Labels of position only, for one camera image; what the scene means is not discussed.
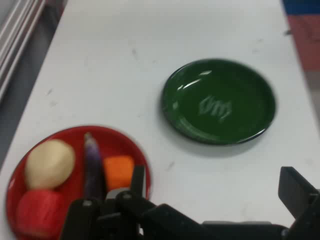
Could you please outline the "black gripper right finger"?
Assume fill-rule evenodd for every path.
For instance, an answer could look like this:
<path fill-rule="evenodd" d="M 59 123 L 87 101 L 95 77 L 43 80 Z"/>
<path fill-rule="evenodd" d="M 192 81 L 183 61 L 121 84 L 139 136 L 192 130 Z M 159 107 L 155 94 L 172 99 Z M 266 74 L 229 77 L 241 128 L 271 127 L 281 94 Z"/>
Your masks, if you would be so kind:
<path fill-rule="evenodd" d="M 278 197 L 294 217 L 285 240 L 318 240 L 320 238 L 320 191 L 295 168 L 280 169 Z"/>

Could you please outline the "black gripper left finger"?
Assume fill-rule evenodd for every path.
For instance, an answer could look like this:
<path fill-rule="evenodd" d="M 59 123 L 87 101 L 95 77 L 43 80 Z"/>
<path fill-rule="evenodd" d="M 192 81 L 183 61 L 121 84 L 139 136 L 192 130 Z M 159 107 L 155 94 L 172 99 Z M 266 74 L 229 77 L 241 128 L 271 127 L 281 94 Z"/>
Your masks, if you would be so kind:
<path fill-rule="evenodd" d="M 145 167 L 137 165 L 128 189 L 115 189 L 104 201 L 75 200 L 61 240 L 195 240 L 198 224 L 167 204 L 144 197 Z"/>

